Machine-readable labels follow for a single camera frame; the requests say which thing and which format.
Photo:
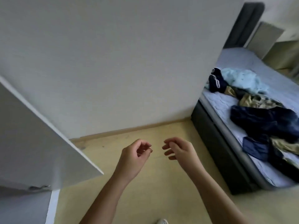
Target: light blue garment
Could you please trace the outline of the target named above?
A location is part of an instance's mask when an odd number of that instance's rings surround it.
[[[251,70],[238,68],[219,68],[223,79],[230,85],[244,89],[251,94],[266,94],[269,86],[262,83],[260,77]]]

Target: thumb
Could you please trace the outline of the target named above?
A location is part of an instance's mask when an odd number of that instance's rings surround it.
[[[181,148],[174,142],[170,142],[169,147],[173,150],[174,154],[177,154],[181,150]]]
[[[147,161],[147,159],[150,157],[151,152],[152,152],[152,149],[148,148],[147,150],[145,150],[143,152],[143,154],[139,158],[143,159],[144,161]]]

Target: white door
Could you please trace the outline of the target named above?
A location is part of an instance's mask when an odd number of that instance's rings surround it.
[[[102,174],[0,76],[0,185],[56,190]]]

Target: headboard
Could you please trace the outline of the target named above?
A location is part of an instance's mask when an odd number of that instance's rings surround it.
[[[263,2],[245,2],[223,48],[243,47],[264,10]]]

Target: dark bed base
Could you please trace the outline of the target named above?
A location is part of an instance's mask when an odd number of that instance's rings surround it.
[[[197,102],[191,120],[205,143],[232,195],[253,192],[260,187],[238,161],[230,145],[224,139],[200,101]]]

